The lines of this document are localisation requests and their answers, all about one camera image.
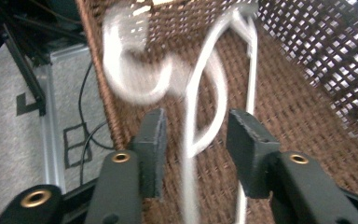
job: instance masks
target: black cable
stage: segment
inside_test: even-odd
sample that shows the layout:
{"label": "black cable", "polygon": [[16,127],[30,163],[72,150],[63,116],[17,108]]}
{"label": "black cable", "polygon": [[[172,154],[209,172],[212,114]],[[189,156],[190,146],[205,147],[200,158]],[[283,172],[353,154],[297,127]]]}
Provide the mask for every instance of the black cable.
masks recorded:
{"label": "black cable", "polygon": [[92,132],[89,134],[89,137],[87,138],[84,146],[83,146],[83,151],[81,153],[81,159],[80,159],[80,186],[83,185],[83,169],[84,169],[84,157],[86,156],[86,149],[87,149],[87,145],[89,144],[92,136],[98,132],[98,130],[100,130],[100,128],[102,128],[107,122],[104,121],[102,123],[100,123],[94,130],[92,130]]}
{"label": "black cable", "polygon": [[[82,109],[82,106],[81,106],[81,98],[83,96],[84,86],[86,85],[87,77],[90,74],[91,67],[92,67],[92,62],[89,63],[89,67],[87,69],[86,75],[83,78],[83,83],[81,84],[80,93],[79,93],[79,99],[78,99],[78,102],[77,102],[79,115],[80,115],[80,119],[81,119],[82,124],[85,124],[85,121],[84,121],[84,116],[83,116],[83,109]],[[89,129],[87,128],[87,125],[85,125],[85,131],[86,131],[87,135],[90,135],[90,132],[89,132]],[[97,145],[98,147],[102,147],[104,149],[109,149],[109,150],[114,150],[113,147],[108,147],[106,145],[103,145],[103,144],[99,143],[92,136],[91,136],[91,141],[93,143],[95,143],[95,145]]]}

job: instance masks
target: wicker backrest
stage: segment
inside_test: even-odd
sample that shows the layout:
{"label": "wicker backrest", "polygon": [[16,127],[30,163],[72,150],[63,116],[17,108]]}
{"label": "wicker backrest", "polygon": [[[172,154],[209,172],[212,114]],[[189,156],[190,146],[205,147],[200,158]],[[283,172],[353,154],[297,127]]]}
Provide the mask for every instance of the wicker backrest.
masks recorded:
{"label": "wicker backrest", "polygon": [[321,85],[347,124],[358,126],[358,1],[264,1],[264,28],[305,77]]}
{"label": "wicker backrest", "polygon": [[[145,201],[144,223],[181,223],[179,192],[184,115],[182,100],[167,96],[154,105],[136,106],[117,98],[110,90],[103,73],[101,33],[103,14],[116,1],[76,0],[76,2],[89,41],[99,90],[115,147],[125,148],[131,137],[137,133],[147,111],[156,107],[166,109],[168,148],[163,184],[164,199]],[[170,4],[153,6],[148,51],[137,57],[147,63],[158,63],[164,55],[174,52],[194,66],[207,28],[222,10],[235,2],[237,1],[174,0]],[[306,5],[306,1],[296,1],[290,5],[296,7],[300,2]],[[137,4],[151,6],[152,3],[146,0]],[[279,1],[276,4],[269,1],[260,3],[260,18],[266,29],[269,29],[269,25],[270,29],[278,26],[273,23],[268,24],[269,17],[273,18],[274,22],[278,22],[280,19],[278,14],[272,17],[268,16],[268,13],[279,12],[280,4],[285,7],[288,3]],[[286,59],[291,55],[291,50],[300,46],[287,45],[293,49],[289,48],[287,54],[282,54],[281,41],[271,38],[261,26],[258,26],[258,31],[258,80],[255,104],[257,118],[280,140],[283,151],[298,150],[310,154],[320,161],[325,171],[341,187],[358,193],[358,140],[348,135],[350,131],[358,132],[358,127],[348,123],[348,128],[345,129],[341,118],[332,110],[331,95],[323,91],[323,85],[313,87],[304,78],[307,65],[301,63],[303,61],[299,61],[298,58],[291,61]],[[216,49],[227,73],[228,107],[244,109],[249,72],[249,60],[245,53],[246,44],[229,31],[216,43]],[[213,90],[203,78],[200,85],[198,127],[211,121],[214,110]],[[202,223],[234,222],[237,177],[233,162],[226,150],[226,132],[227,121],[213,143],[197,157]],[[269,202],[266,200],[250,200],[248,215],[249,223],[272,223],[273,220]]]}

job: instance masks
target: white cable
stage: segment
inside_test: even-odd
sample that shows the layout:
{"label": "white cable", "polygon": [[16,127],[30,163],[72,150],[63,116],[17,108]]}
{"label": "white cable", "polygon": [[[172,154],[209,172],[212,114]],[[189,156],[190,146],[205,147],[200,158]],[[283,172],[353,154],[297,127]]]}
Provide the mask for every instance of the white cable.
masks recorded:
{"label": "white cable", "polygon": [[[245,24],[241,16],[241,12],[244,11],[255,11],[254,8],[246,8],[249,5],[236,4],[231,9],[227,10],[222,16],[220,16],[213,27],[207,34],[206,40],[202,46],[199,60],[197,61],[196,68],[194,69],[193,75],[191,76],[190,82],[187,86],[186,91],[186,120],[185,120],[185,138],[184,138],[184,153],[183,153],[183,213],[184,222],[186,224],[199,223],[200,215],[198,211],[198,199],[196,192],[196,170],[195,170],[195,159],[194,157],[205,149],[216,136],[218,129],[208,129],[208,132],[203,135],[205,136],[205,142],[203,145],[193,145],[195,124],[196,124],[196,112],[197,112],[197,96],[198,86],[200,84],[200,76],[203,68],[205,67],[208,58],[213,57],[213,48],[217,39],[222,33],[228,28],[229,25],[246,41],[249,43],[251,48],[251,71],[249,76],[249,87],[247,97],[247,111],[251,111],[253,114],[255,107],[255,66],[256,66],[256,54],[257,54],[257,36],[255,33],[255,27],[252,19],[249,18],[249,26]],[[241,183],[239,184],[238,204],[237,204],[237,218],[236,223],[243,224],[246,221],[246,206],[247,199],[244,192],[242,191]]]}
{"label": "white cable", "polygon": [[[148,64],[134,60],[128,53],[130,50],[140,52],[145,50],[147,38],[148,18],[145,13],[134,16],[133,10],[133,8],[113,7],[106,12],[103,20],[103,69],[111,89],[121,99],[135,105],[153,104],[167,92],[184,96],[190,76],[187,63],[171,54],[165,57],[158,68],[151,68]],[[226,114],[227,84],[222,78],[225,76],[217,75],[224,72],[224,69],[222,66],[214,66],[213,63],[207,64],[213,45],[206,49],[208,51],[201,53],[200,63],[196,69],[200,79],[202,69],[206,66],[208,78],[216,87],[214,89],[217,97],[216,114],[212,123],[196,137],[195,154],[211,144]],[[200,81],[194,82],[196,79],[193,77],[191,80],[193,80],[190,81],[193,83],[192,86],[198,86]]]}
{"label": "white cable", "polygon": [[[217,53],[213,50],[214,44],[222,33],[231,27],[250,44],[251,71],[249,77],[247,111],[253,113],[255,104],[255,59],[257,37],[252,19],[248,24],[243,22],[241,13],[252,14],[257,9],[256,4],[236,4],[224,12],[214,23],[203,44],[200,57],[193,74],[186,85],[177,85],[172,82],[172,73],[176,77],[188,76],[188,65],[175,56],[166,57],[159,68],[149,68],[136,62],[127,51],[143,51],[147,37],[148,20],[144,13],[134,16],[133,9],[111,8],[106,12],[103,21],[103,68],[106,79],[112,90],[123,100],[137,105],[153,104],[161,99],[166,92],[181,94],[177,86],[185,86],[186,91],[186,120],[183,151],[183,199],[185,223],[198,223],[199,212],[197,206],[197,192],[195,180],[194,157],[210,145],[217,135],[227,109],[227,81],[223,65]],[[212,123],[195,137],[196,111],[198,101],[198,87],[202,70],[206,69],[207,76],[215,86],[216,113]],[[145,78],[146,82],[136,80]],[[246,198],[239,193],[237,208],[237,223],[244,223],[246,212]]]}

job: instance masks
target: curved white cable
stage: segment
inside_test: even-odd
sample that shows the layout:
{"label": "curved white cable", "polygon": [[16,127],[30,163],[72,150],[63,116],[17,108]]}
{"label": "curved white cable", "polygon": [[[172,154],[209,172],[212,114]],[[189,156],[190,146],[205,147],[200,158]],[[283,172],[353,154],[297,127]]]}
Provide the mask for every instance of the curved white cable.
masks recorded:
{"label": "curved white cable", "polygon": [[[143,51],[145,49],[147,26],[146,15],[142,13],[134,16],[133,9],[130,8],[111,8],[106,12],[103,21],[103,69],[106,79],[116,95],[136,105],[153,104],[168,91],[184,95],[188,89],[187,83],[183,82],[186,82],[190,69],[178,57],[169,55],[162,61],[159,68],[153,69],[147,64],[135,61],[127,53],[129,50]],[[206,66],[207,76],[216,87],[214,92],[217,97],[217,107],[211,124],[202,130],[194,141],[194,155],[211,144],[226,114],[227,84],[222,78],[225,76],[217,75],[224,72],[223,67],[214,66],[213,63],[206,64],[213,45],[201,53],[196,69],[198,69],[197,74],[200,79],[202,69]],[[138,80],[140,78],[145,79],[145,82]],[[194,82],[196,79],[193,77],[191,80],[192,86],[198,86],[200,81]]]}
{"label": "curved white cable", "polygon": [[[241,14],[248,14],[251,16],[252,13],[256,12],[257,4],[236,4],[233,5],[231,9],[227,10],[222,16],[220,16],[213,27],[207,34],[206,40],[202,45],[202,50],[200,53],[200,57],[197,61],[196,67],[194,69],[193,75],[191,76],[190,82],[187,86],[186,90],[186,120],[185,120],[185,137],[184,137],[184,153],[183,153],[183,164],[182,164],[182,195],[184,198],[183,202],[183,213],[184,213],[184,222],[185,223],[199,223],[200,215],[198,211],[198,199],[196,193],[196,171],[195,171],[195,162],[194,156],[200,153],[203,149],[205,149],[216,136],[218,129],[215,130],[213,126],[208,129],[208,132],[205,133],[204,142],[199,141],[199,145],[194,144],[194,132],[195,132],[195,124],[196,124],[196,112],[197,112],[197,99],[198,99],[198,86],[200,84],[200,76],[203,68],[205,67],[208,58],[211,55],[213,58],[213,48],[217,39],[220,37],[222,33],[228,28],[229,25],[233,27],[233,29],[239,33],[239,35],[248,42],[252,49],[252,57],[251,62],[251,75],[249,79],[249,90],[248,90],[248,99],[247,99],[247,107],[252,108],[249,111],[254,110],[255,105],[255,66],[256,66],[256,54],[257,48],[254,44],[257,44],[256,35],[255,35],[255,27],[253,25],[252,19],[249,19],[251,22],[249,28],[251,34],[247,34],[246,31],[248,27],[244,26],[243,18]],[[240,184],[239,187],[239,195],[238,195],[238,205],[237,205],[237,218],[236,223],[245,223],[246,220],[246,204],[247,200],[242,191],[242,187]]]}

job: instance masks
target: metal frame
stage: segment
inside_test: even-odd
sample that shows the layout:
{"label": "metal frame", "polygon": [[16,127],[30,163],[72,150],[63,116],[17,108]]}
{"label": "metal frame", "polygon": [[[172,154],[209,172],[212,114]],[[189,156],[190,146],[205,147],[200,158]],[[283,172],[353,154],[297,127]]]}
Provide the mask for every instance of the metal frame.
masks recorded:
{"label": "metal frame", "polygon": [[89,47],[87,45],[75,44],[66,49],[60,49],[55,52],[52,52],[50,54],[50,60],[52,63],[55,63],[87,52],[89,52]]}
{"label": "metal frame", "polygon": [[40,87],[40,84],[36,79],[31,66],[23,56],[15,36],[6,24],[4,24],[4,29],[6,33],[5,43],[7,44],[7,48],[10,51],[10,54],[12,55],[16,65],[19,67],[28,88],[34,96],[34,99],[36,100],[35,103],[27,105],[25,102],[25,93],[17,96],[17,115],[25,114],[39,109],[40,116],[44,116],[46,114],[46,95]]}
{"label": "metal frame", "polygon": [[46,93],[46,114],[39,118],[42,135],[44,182],[56,185],[61,188],[62,192],[66,192],[63,148],[58,130],[51,65],[35,68],[34,74]]}

